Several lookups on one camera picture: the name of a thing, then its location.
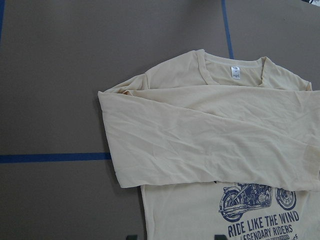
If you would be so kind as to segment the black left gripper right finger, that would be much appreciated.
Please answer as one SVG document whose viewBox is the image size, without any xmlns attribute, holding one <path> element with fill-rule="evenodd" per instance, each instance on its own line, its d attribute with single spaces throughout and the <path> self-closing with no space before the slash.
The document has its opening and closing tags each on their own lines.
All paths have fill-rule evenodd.
<svg viewBox="0 0 320 240">
<path fill-rule="evenodd" d="M 224 234 L 216 234 L 214 240 L 228 240 L 227 236 Z"/>
</svg>

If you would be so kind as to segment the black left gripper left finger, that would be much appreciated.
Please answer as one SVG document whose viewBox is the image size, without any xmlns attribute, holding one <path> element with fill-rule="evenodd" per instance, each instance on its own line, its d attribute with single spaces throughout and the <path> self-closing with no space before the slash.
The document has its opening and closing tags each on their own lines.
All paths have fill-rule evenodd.
<svg viewBox="0 0 320 240">
<path fill-rule="evenodd" d="M 127 235 L 125 240 L 137 240 L 137 235 L 136 234 Z"/>
</svg>

